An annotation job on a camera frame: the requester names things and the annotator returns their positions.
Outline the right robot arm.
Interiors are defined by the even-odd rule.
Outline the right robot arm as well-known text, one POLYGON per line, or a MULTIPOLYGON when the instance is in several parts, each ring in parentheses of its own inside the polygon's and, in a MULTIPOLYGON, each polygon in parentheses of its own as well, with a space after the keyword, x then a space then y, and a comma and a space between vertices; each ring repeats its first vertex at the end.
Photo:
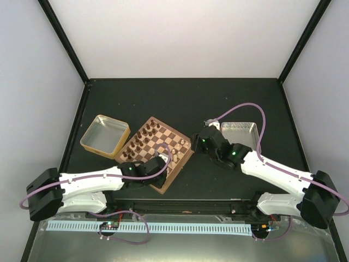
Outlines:
POLYGON ((194 134, 191 149, 209 155, 225 168, 239 170, 284 190, 283 194, 262 193, 257 201, 249 204, 248 214, 252 219, 260 220, 273 214, 296 216, 313 227, 328 228, 340 198, 327 173, 299 171, 260 157, 251 147, 230 143, 214 126, 194 134))

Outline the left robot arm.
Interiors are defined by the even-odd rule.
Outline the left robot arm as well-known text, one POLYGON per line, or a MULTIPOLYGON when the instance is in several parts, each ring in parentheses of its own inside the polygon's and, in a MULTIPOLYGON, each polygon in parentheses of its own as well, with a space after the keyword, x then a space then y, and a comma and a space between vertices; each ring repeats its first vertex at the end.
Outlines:
POLYGON ((29 211, 31 221, 43 221, 59 213, 91 212, 105 218, 113 217, 117 204, 111 193, 122 189, 139 189, 165 183, 171 158, 157 154, 150 160, 125 162, 99 171, 60 173, 56 168, 45 170, 27 188, 20 207, 29 211))

